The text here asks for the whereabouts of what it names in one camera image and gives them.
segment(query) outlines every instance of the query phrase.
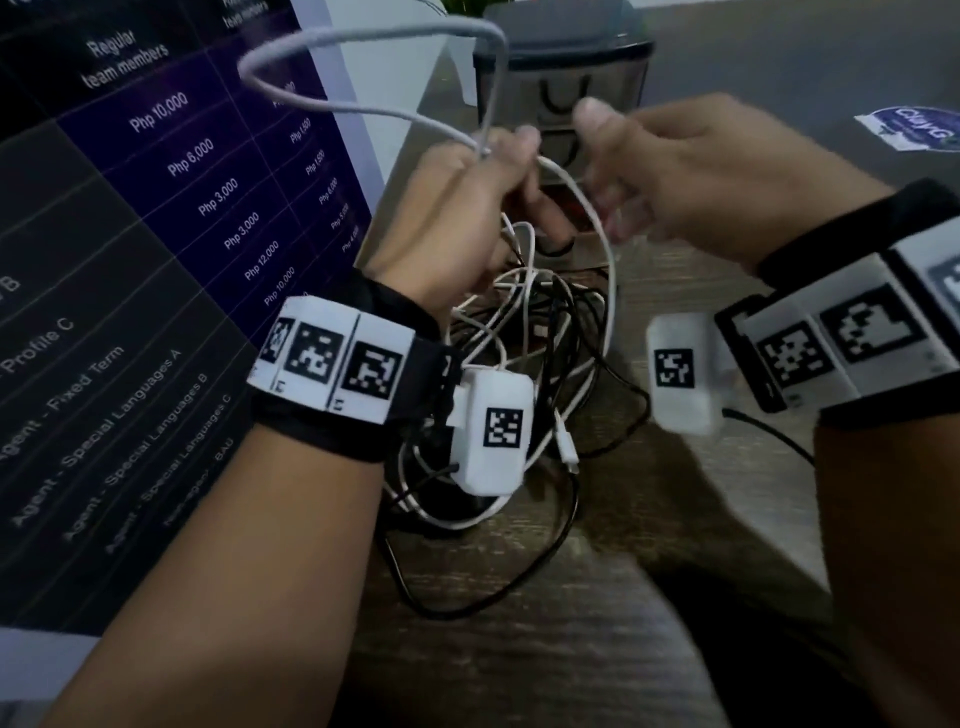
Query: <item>forearm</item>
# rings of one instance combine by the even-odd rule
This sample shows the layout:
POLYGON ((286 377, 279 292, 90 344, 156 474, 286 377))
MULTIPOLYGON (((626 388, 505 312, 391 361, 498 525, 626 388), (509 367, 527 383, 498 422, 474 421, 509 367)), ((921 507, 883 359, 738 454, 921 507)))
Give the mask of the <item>forearm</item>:
POLYGON ((381 481, 256 428, 46 726, 324 725, 381 481))
MULTIPOLYGON (((960 415, 856 432, 821 427, 816 456, 839 612, 960 723, 960 415)), ((862 664, 873 658, 858 651, 889 707, 898 678, 862 664)))

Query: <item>black and white square marker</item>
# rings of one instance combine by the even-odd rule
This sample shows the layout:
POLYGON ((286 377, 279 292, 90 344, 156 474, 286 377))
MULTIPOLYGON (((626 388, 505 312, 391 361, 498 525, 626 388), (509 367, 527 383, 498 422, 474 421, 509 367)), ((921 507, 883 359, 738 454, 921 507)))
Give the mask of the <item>black and white square marker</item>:
POLYGON ((960 313, 960 255, 933 266, 926 274, 960 313))
POLYGON ((388 400, 402 363, 403 354, 358 341, 340 386, 350 392, 388 400))
POLYGON ((657 349, 654 351, 654 374, 658 387, 693 389, 693 349, 657 349))
POLYGON ((333 376, 333 365, 343 344, 343 334, 300 323, 283 368, 327 384, 333 376))
POLYGON ((820 321, 851 364, 926 338, 920 324, 889 284, 824 311, 820 321))
POLYGON ((483 429, 484 448, 519 448, 523 410, 488 407, 483 429))
POLYGON ((283 345, 287 343, 287 336, 290 335, 290 329, 294 327, 294 319, 278 318, 274 327, 270 329, 267 340, 263 343, 263 349, 260 350, 260 358, 276 364, 276 358, 283 351, 283 345))
POLYGON ((768 336, 756 345, 756 350, 780 389, 809 381, 834 369, 833 362, 806 321, 768 336))

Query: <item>desk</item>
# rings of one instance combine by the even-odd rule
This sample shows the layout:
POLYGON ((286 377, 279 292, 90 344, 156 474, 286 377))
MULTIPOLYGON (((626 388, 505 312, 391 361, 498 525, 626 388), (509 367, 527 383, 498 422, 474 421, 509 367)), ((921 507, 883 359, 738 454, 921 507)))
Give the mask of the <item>desk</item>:
MULTIPOLYGON (((960 108, 960 5, 951 0, 804 0, 651 10, 659 44, 644 103, 727 90, 781 116, 894 184, 960 186, 954 155, 897 153, 853 120, 897 104, 960 108)), ((441 56, 421 110, 469 130, 441 56)), ((381 231, 433 140, 414 129, 381 231)), ((646 383, 643 331, 659 313, 716 310, 760 290, 686 247, 636 243, 620 267, 612 358, 646 383)), ((756 413, 746 396, 740 406, 756 413)), ((573 423, 606 442, 636 405, 608 379, 573 423)), ((809 446, 812 420, 778 416, 809 446)), ((495 519, 451 542, 396 536, 412 588, 431 603, 496 589, 551 538, 563 509, 534 478, 495 519)), ((553 563, 474 619, 426 622, 371 561, 337 724, 394 726, 869 725, 871 709, 833 636, 813 473, 746 425, 711 442, 645 426, 584 467, 584 515, 553 563)))

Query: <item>gray lid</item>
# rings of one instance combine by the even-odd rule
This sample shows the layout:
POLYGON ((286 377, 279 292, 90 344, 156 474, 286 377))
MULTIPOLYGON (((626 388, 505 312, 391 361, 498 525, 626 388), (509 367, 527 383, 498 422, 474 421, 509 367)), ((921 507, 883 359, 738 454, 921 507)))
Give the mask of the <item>gray lid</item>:
MULTIPOLYGON (((653 52, 640 11, 628 0, 526 0, 487 7, 484 18, 510 40, 511 70, 643 59, 653 52)), ((473 64, 493 70, 493 45, 477 40, 473 64)))

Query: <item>person's left arm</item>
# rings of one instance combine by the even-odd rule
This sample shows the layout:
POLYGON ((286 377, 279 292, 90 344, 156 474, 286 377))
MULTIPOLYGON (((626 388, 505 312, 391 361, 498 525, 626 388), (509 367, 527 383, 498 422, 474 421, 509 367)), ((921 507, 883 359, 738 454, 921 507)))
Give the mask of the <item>person's left arm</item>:
MULTIPOLYGON (((367 275, 442 320, 507 255, 519 187, 559 240, 539 190, 535 131, 498 132, 474 163, 441 145, 414 174, 367 275)), ((47 716, 46 728, 323 725, 352 641, 381 465, 257 426, 47 716)))

